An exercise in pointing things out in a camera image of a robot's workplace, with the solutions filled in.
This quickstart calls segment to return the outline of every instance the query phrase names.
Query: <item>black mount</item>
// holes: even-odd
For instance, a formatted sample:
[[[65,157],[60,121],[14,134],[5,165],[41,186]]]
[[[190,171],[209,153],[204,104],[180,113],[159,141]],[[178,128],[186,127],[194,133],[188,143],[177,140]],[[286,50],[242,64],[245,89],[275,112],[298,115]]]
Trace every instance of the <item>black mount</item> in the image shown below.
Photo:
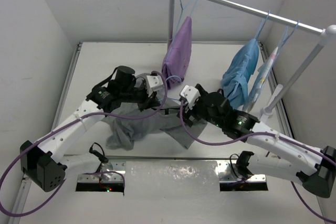
[[[336,161],[336,150],[333,147],[327,146],[321,153]],[[329,198],[336,177],[336,168],[325,159],[322,159],[321,164],[316,164],[315,168],[317,171],[310,176],[303,172],[297,173],[296,176],[302,181],[304,189],[321,198]]]
[[[20,147],[20,153],[30,147],[32,143],[26,141]],[[43,191],[54,190],[65,178],[66,165],[56,163],[52,153],[45,153],[39,147],[34,147],[21,158],[21,170],[29,176]]]
[[[93,87],[91,93],[87,95],[87,100],[95,102],[97,108],[108,113],[119,108],[122,102],[137,103],[140,111],[159,106],[156,92],[148,97],[145,82],[140,87],[135,87],[134,74],[135,71],[126,66],[115,68],[112,75]]]
[[[248,151],[242,151],[242,153],[239,155],[239,158],[236,161],[236,168],[239,174],[241,174],[244,178],[248,178],[252,175],[254,175],[252,172],[249,171],[247,166],[249,165],[249,160],[251,156],[253,156],[253,152]]]
[[[258,118],[240,110],[234,110],[222,90],[208,93],[200,84],[195,86],[200,92],[200,97],[191,110],[183,113],[183,121],[192,126],[190,116],[221,128],[223,133],[232,139],[251,133]]]

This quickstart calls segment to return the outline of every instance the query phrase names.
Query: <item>blue hanger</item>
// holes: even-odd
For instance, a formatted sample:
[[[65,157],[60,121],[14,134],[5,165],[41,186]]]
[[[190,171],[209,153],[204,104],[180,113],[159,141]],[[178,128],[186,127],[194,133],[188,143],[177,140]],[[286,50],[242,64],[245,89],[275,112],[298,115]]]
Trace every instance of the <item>blue hanger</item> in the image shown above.
[[[256,40],[258,40],[258,38],[259,38],[259,36],[260,36],[260,34],[261,34],[261,31],[262,31],[262,29],[264,28],[264,26],[265,26],[265,24],[266,24],[266,21],[268,20],[269,14],[270,14],[270,10],[268,11],[266,18],[263,19],[263,20],[260,22],[258,31],[257,31],[256,36],[255,36],[255,39],[256,39]]]
[[[287,32],[288,32],[288,26],[286,26],[285,30],[283,31],[282,37],[278,43],[278,52],[277,52],[277,57],[280,54],[283,46],[285,45],[285,43],[287,42],[287,40],[293,35],[293,33],[295,32],[295,30],[298,28],[300,21],[298,20],[298,22],[296,23],[295,27],[293,28],[293,31],[286,37]]]
[[[180,14],[180,17],[179,17],[179,21],[177,22],[175,35],[176,35],[177,31],[179,30],[178,28],[180,27],[180,23],[181,23],[181,19],[182,19],[183,11],[188,7],[188,5],[191,3],[191,1],[192,1],[192,0],[189,0],[189,2],[183,7],[182,0],[180,0],[181,14]],[[198,0],[195,1],[195,4],[194,4],[194,6],[193,6],[193,8],[192,8],[192,10],[191,10],[191,12],[190,12],[190,16],[193,14],[197,2],[198,2]]]

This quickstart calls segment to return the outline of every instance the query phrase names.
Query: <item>clothes rack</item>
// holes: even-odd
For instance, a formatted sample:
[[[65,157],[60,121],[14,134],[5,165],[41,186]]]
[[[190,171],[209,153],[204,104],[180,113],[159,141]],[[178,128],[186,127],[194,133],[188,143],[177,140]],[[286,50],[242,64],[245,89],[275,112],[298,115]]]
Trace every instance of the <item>clothes rack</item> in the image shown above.
[[[264,12],[262,10],[254,9],[245,5],[241,5],[238,3],[234,3],[228,0],[208,0],[210,2],[224,5],[236,10],[239,10],[244,13],[249,13],[257,17],[266,18],[268,16],[268,20],[277,22],[282,25],[295,27],[297,25],[297,21],[287,19],[278,15],[268,14],[268,12]],[[174,24],[174,9],[175,9],[175,0],[169,0],[169,19],[168,19],[168,41],[167,41],[167,49],[173,40],[173,24]],[[266,114],[268,116],[272,115],[273,108],[277,105],[277,103],[282,99],[285,93],[290,89],[290,87],[297,81],[300,75],[304,72],[304,70],[309,66],[309,64],[313,61],[313,59],[319,54],[319,52],[325,47],[331,37],[336,35],[336,25],[330,25],[326,29],[316,28],[313,26],[309,26],[303,23],[299,23],[297,29],[318,35],[320,37],[320,41],[313,48],[311,53],[309,53],[308,57],[304,60],[304,62],[299,66],[299,68],[295,71],[289,81],[284,85],[281,91],[274,97],[274,99],[270,102],[270,104],[262,109],[262,114]]]

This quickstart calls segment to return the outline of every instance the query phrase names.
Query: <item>white ball finial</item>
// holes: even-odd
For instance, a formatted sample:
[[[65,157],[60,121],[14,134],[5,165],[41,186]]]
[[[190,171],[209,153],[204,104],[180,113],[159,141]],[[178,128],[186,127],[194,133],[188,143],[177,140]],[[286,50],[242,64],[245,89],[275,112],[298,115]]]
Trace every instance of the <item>white ball finial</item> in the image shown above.
[[[326,28],[325,31],[328,35],[336,35],[336,25],[331,25]]]

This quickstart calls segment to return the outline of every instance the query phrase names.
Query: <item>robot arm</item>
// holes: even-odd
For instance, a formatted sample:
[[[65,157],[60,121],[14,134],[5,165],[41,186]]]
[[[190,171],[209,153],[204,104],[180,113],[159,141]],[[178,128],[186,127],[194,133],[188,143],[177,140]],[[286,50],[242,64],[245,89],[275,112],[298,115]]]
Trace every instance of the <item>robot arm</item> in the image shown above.
[[[141,85],[136,87],[133,69],[119,66],[113,74],[94,86],[77,110],[54,131],[78,119],[79,123],[54,134],[21,158],[22,171],[44,191],[55,189],[65,178],[94,173],[102,163],[108,161],[94,150],[82,155],[64,156],[77,139],[105,117],[103,113],[99,113],[111,113],[122,102],[137,103],[140,111],[160,105],[156,98],[156,92],[163,88],[160,76],[145,76]],[[30,141],[26,141],[20,147],[20,152],[31,145]]]
[[[262,157],[253,152],[243,151],[235,165],[235,169],[243,177],[266,174],[296,182],[319,197],[330,197],[336,176],[335,167],[315,153],[283,139],[290,139],[295,143],[300,142],[271,129],[246,112],[234,110],[223,93],[208,93],[197,84],[195,87],[185,86],[180,97],[187,103],[183,111],[183,121],[188,126],[192,126],[189,119],[192,116],[216,125],[232,139],[254,132],[270,133],[269,136],[252,134],[244,142],[266,149],[281,159],[271,156]],[[336,150],[330,146],[323,150],[308,145],[306,147],[332,160],[336,159]]]

